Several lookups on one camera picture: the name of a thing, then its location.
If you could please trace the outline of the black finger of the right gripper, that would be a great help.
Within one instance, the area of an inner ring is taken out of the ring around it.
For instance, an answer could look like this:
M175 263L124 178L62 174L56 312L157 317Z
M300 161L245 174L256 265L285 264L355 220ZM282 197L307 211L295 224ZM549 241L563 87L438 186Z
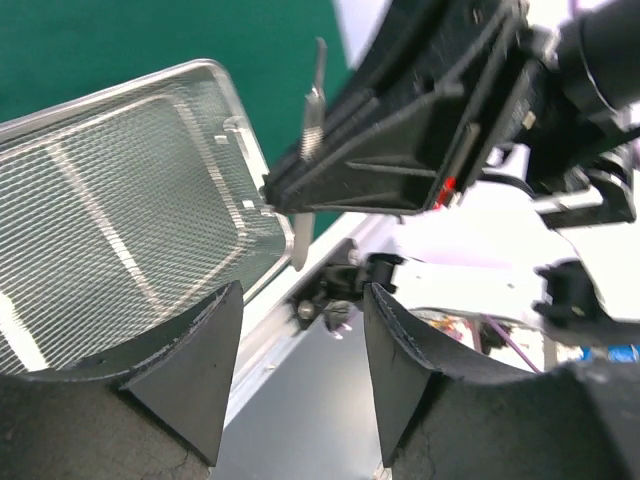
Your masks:
M382 99L460 82L471 99L484 98L519 26L518 1L393 1L349 96Z
M283 161L265 181L264 196L278 213L351 211L419 213L459 174L478 125L469 120L461 89L437 89L382 117L372 104L351 118L315 156Z

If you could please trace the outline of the wire mesh instrument tray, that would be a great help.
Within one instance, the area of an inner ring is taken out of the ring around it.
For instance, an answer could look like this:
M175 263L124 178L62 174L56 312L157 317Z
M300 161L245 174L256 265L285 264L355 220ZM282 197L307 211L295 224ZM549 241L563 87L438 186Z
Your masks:
M182 63L1 126L1 370L60 368L287 262L233 82Z

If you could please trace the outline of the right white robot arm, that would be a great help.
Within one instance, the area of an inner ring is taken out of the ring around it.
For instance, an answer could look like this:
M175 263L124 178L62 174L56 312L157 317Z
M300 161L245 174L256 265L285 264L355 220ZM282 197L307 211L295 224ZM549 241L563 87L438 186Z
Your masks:
M560 228L628 222L632 131L600 94L586 29L613 49L616 1L560 33L531 26L522 1L395 1L334 104L309 102L299 143L266 176L277 212L417 216L412 256L438 267L431 307L539 326L567 343L635 341L606 312Z

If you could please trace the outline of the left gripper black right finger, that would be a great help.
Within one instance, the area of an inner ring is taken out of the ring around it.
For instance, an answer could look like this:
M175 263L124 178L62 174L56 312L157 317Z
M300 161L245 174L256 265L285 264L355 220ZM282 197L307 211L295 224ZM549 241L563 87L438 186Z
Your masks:
M635 479L639 368L530 373L455 341L379 285L364 327L383 464L396 479Z

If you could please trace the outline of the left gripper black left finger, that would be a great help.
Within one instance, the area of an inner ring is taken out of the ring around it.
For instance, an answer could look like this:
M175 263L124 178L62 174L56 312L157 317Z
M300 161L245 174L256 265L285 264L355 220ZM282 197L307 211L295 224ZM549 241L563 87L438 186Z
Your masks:
M243 319L231 282L69 367L1 379L5 479L205 479L216 464Z

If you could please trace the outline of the green surgical drape cloth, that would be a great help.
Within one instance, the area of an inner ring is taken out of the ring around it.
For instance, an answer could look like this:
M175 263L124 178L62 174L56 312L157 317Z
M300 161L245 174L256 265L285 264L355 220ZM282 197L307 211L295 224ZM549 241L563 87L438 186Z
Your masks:
M1 117L12 120L193 59L230 73L265 159L299 137L315 41L325 93L350 77L329 1L5 1Z

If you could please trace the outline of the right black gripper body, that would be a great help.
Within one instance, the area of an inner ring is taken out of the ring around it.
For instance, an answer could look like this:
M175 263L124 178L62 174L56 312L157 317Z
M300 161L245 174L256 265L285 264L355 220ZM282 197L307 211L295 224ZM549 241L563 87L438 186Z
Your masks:
M535 198L569 190L571 178L587 181L598 205L560 207L542 216L548 225L632 223L636 219L631 143L639 129L626 111L639 100L639 4L611 1L564 24L557 35L529 28L505 51L505 67L491 87L488 126L472 163L448 178L438 199L448 205L485 174L489 151L528 147L521 184Z

